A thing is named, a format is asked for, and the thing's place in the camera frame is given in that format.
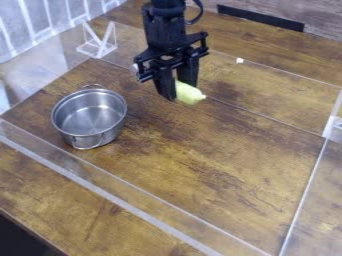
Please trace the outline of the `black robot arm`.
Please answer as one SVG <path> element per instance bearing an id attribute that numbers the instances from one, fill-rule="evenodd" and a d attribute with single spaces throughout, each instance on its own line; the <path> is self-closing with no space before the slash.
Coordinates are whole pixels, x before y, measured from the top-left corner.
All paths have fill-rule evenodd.
<path id="1" fill-rule="evenodd" d="M 199 59 L 209 54 L 207 32 L 189 34 L 203 15 L 203 4 L 194 0 L 201 11 L 187 20 L 186 0 L 150 0 L 142 6 L 147 49 L 134 58 L 136 79 L 154 81 L 156 91 L 167 100 L 177 99 L 177 81 L 198 87 Z"/>

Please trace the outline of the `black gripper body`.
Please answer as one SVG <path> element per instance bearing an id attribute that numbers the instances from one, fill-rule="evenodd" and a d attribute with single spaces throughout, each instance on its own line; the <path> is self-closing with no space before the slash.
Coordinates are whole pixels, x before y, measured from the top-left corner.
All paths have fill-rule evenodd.
<path id="1" fill-rule="evenodd" d="M 158 49 L 150 46 L 134 58 L 134 64 L 138 64 L 139 71 L 144 72 L 156 66 L 173 66 L 177 71 L 186 59 L 205 57 L 209 54 L 207 36 L 207 32 L 190 34 L 186 43 L 174 49 Z"/>

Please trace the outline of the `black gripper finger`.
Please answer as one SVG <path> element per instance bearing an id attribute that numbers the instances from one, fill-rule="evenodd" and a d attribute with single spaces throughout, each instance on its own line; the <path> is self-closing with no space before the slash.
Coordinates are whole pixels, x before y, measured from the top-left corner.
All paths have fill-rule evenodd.
<path id="1" fill-rule="evenodd" d="M 167 100 L 174 101 L 177 98 L 177 90 L 173 69 L 170 67 L 163 66 L 158 68 L 154 84 L 159 95 Z"/>
<path id="2" fill-rule="evenodd" d="M 191 57 L 185 60 L 183 65 L 177 69 L 178 80 L 190 86 L 198 85 L 199 58 Z"/>

